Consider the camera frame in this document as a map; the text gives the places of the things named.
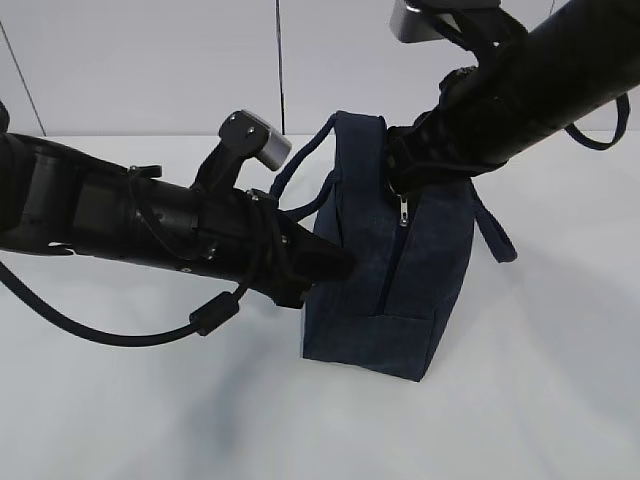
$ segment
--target black wire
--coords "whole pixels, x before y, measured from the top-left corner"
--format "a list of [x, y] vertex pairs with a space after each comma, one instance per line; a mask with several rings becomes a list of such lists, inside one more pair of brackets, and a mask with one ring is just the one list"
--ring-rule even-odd
[[[243, 195], [248, 202], [250, 219], [251, 219], [251, 232], [253, 236], [253, 252], [252, 260], [245, 275], [244, 279], [238, 285], [238, 288], [233, 293], [236, 301], [240, 300], [244, 294], [249, 290], [253, 280], [258, 274], [258, 269], [262, 263], [264, 256], [262, 235], [261, 235], [261, 223], [258, 206], [255, 202], [246, 195]], [[198, 332], [201, 328], [200, 322], [190, 323], [184, 327], [178, 328], [165, 333], [159, 333], [155, 335], [116, 335], [112, 333], [96, 330], [74, 320], [71, 320], [64, 314], [57, 311], [37, 294], [27, 287], [18, 277], [16, 277], [7, 266], [0, 262], [0, 282], [2, 282], [16, 297], [22, 300], [29, 308], [35, 313], [43, 317], [45, 320], [55, 325], [56, 327], [88, 340], [90, 342], [99, 343], [102, 345], [110, 345], [114, 347], [152, 347], [163, 345], [177, 340], [181, 340], [189, 335]]]
[[255, 280], [258, 275], [258, 270], [260, 268], [260, 264], [262, 263], [264, 257], [263, 250], [263, 238], [261, 233], [261, 222], [260, 222], [260, 209], [258, 207], [258, 202], [255, 202], [251, 196], [241, 194], [243, 200], [247, 203], [249, 207], [249, 217], [251, 218], [251, 236], [253, 237], [253, 252], [251, 255], [251, 263], [249, 264], [249, 269], [247, 270], [247, 274], [244, 279], [238, 285], [238, 288], [235, 292], [233, 292], [233, 298], [236, 301], [239, 301], [245, 293], [249, 291], [251, 284]]
[[189, 324], [170, 332], [142, 336], [125, 336], [106, 333], [82, 325], [57, 311], [22, 283], [2, 262], [0, 262], [0, 281], [11, 290], [16, 297], [48, 322], [67, 333], [94, 343], [114, 347], [152, 347], [185, 338], [196, 333], [199, 328], [197, 324]]
[[144, 169], [129, 170], [129, 195], [133, 200], [133, 204], [140, 212], [142, 220], [149, 228], [151, 234], [155, 239], [174, 257], [182, 260], [196, 260], [198, 258], [194, 251], [189, 251], [176, 237], [171, 235], [163, 226], [162, 223], [156, 217], [156, 214], [149, 206], [148, 202], [142, 196], [140, 191], [140, 179], [144, 178]]
[[575, 123], [572, 123], [571, 125], [566, 127], [565, 131], [569, 135], [571, 135], [571, 138], [573, 138], [576, 142], [587, 148], [590, 148], [592, 150], [599, 150], [601, 152], [609, 150], [614, 145], [617, 145], [618, 142], [622, 140], [625, 133], [627, 133], [629, 117], [631, 116], [631, 102], [629, 101], [629, 94], [625, 93], [624, 95], [618, 97], [616, 99], [616, 105], [618, 107], [618, 125], [616, 126], [616, 131], [611, 142], [604, 143], [592, 140], [584, 133], [582, 133]]

